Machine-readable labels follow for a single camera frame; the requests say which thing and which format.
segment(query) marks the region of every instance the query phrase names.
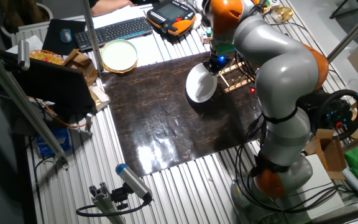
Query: steering wheel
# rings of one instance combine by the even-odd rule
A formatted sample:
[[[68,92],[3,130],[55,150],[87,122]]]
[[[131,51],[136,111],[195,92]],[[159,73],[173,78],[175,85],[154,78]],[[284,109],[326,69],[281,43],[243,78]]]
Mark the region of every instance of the steering wheel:
[[[357,116],[352,120],[352,111],[349,106],[338,106],[343,101],[341,97],[351,96],[357,102]],[[316,134],[317,129],[325,128],[323,123],[334,124],[336,129],[343,129],[344,132],[339,134],[340,140],[350,137],[358,129],[358,93],[353,90],[339,90],[331,94],[318,108],[313,118],[311,130]]]

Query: black keyboard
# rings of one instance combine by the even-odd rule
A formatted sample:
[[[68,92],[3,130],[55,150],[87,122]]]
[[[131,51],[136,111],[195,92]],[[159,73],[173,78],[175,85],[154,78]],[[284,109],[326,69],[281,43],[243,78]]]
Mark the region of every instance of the black keyboard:
[[[153,30],[150,24],[147,23],[146,18],[140,17],[98,28],[96,29],[96,36],[98,37],[100,47],[112,40],[127,40],[141,35],[149,35],[152,31]],[[87,52],[92,50],[91,39],[88,31],[74,34],[74,38],[78,44],[78,48],[80,48],[80,51]]]

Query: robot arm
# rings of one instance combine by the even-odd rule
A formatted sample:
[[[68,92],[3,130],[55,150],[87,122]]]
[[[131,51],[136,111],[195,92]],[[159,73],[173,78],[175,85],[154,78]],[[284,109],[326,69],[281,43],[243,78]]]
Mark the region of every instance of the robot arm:
[[[328,61],[311,47],[273,29],[261,16],[250,16],[253,7],[248,0],[211,0],[208,13],[213,32],[211,58],[233,43],[244,58],[260,65],[256,90],[267,135],[250,185],[263,200],[285,196],[312,175],[309,162],[300,156],[310,136],[309,117],[296,101],[321,88],[328,75]]]

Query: white plate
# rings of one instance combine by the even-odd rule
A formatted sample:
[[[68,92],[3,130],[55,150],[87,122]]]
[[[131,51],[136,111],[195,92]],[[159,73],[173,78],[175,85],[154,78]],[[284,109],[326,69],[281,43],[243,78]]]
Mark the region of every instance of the white plate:
[[[209,100],[216,90],[218,78],[210,75],[205,66],[200,63],[192,68],[186,79],[187,95],[196,103]]]
[[[133,67],[137,61],[137,51],[127,40],[113,40],[104,46],[103,63],[112,70],[125,71]]]

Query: dark marble mat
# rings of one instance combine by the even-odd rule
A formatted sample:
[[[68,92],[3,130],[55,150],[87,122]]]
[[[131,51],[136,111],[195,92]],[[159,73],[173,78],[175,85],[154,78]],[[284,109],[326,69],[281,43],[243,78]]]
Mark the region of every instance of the dark marble mat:
[[[123,77],[102,76],[125,162],[137,175],[244,142],[246,127],[260,114],[247,86],[224,94],[219,78],[208,102],[197,105],[186,96],[187,74],[208,55],[135,68]]]

